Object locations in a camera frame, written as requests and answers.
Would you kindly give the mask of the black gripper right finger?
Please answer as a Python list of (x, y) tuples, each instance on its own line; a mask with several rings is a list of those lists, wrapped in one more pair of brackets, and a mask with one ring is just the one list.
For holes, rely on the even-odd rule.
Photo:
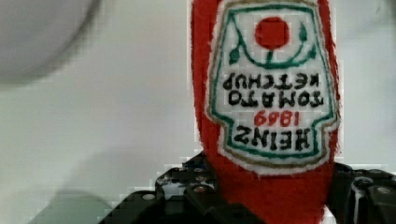
[(395, 175), (337, 162), (326, 206), (336, 224), (396, 224)]

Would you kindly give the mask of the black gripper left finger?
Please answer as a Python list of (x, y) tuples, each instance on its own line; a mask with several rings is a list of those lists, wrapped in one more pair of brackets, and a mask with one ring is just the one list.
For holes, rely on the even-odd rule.
[(128, 195), (98, 224), (265, 224), (241, 203), (219, 194), (216, 172), (203, 152), (171, 168), (153, 190)]

